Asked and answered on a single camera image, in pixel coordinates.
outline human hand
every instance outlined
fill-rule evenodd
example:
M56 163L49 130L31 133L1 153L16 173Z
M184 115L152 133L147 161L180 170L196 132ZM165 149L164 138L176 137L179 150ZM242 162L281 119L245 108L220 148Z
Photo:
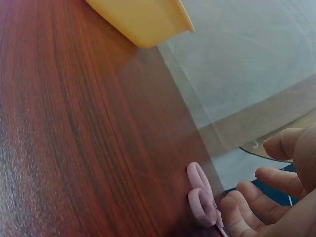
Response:
M266 167L256 171L256 178L300 201L280 206L252 183L241 182L220 203L226 230L231 237L316 236L316 125L286 129L264 148L277 160L293 159L297 174Z

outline scissors handle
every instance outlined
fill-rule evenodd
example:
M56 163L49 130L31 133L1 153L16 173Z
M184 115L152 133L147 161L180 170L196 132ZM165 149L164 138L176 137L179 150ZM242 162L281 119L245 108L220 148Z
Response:
M193 189L204 189L211 197L213 197L211 185L209 184L207 176L197 162L192 162L188 165L187 173Z
M209 228L216 224L217 209L210 202L210 196L204 189L193 189L189 192L188 199L194 217L202 226Z

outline yellow plastic container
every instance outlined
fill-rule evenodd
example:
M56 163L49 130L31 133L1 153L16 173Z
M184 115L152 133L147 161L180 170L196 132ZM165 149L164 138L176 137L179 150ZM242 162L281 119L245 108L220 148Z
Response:
M181 32L194 32L180 0L86 1L139 47L149 48Z

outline transparent plastic sheet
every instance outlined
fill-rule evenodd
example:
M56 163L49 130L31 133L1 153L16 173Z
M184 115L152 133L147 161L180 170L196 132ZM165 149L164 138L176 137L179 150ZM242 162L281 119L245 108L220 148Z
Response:
M183 0L196 33L159 45L212 155L316 107L316 2Z

